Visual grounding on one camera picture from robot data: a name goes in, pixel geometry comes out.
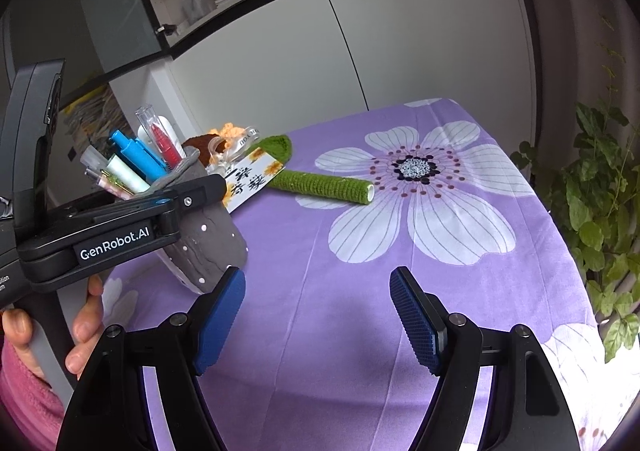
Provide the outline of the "person's left hand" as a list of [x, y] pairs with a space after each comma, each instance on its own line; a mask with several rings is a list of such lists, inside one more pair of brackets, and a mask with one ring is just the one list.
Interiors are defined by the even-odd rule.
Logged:
[[[75, 347], [65, 358], [67, 371], [78, 379], [91, 356], [92, 350], [103, 332], [103, 281], [99, 275], [91, 275], [87, 283], [87, 299], [73, 323]], [[4, 310], [2, 313], [4, 339], [13, 347], [26, 369], [38, 379], [47, 382], [38, 360], [29, 348], [32, 340], [32, 319], [21, 309]]]

